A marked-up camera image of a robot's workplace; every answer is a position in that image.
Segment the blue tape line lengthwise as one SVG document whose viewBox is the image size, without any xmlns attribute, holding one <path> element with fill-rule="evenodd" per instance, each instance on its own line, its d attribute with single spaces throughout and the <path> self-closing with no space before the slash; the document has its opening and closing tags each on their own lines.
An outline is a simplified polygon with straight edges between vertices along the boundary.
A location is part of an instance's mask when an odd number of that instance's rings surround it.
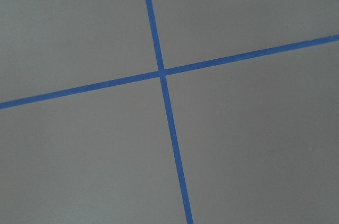
<svg viewBox="0 0 339 224">
<path fill-rule="evenodd" d="M 178 176 L 178 181 L 179 181 L 179 186 L 180 186 L 180 191 L 181 191 L 185 218 L 186 218 L 187 223 L 193 224 L 194 220 L 193 220 L 193 215 L 192 215 L 191 206 L 190 206 L 190 199 L 189 199 L 188 189 L 186 185 L 184 168 L 182 164 L 180 146 L 179 146 L 177 133 L 176 133 L 175 120 L 174 120 L 174 115 L 173 115 L 173 110 L 172 110 L 170 93 L 168 90 L 165 66 L 164 66 L 162 50 L 160 46 L 160 40 L 158 36 L 157 22 L 156 22 L 155 12 L 153 8 L 153 1 L 145 0 L 145 2 L 146 2 L 148 19 L 149 19 L 151 37 L 152 37 L 152 41 L 154 45 L 157 68 L 158 68 L 158 73 L 159 73 L 159 81 L 160 81 L 161 88 L 162 88 L 162 96 L 164 100 L 164 107 L 165 107 L 165 112 L 166 112 L 166 118 L 167 118 L 170 138 L 171 138 L 172 150 L 173 150 L 175 166 L 176 166 L 176 171 L 177 171 L 177 176 Z"/>
</svg>

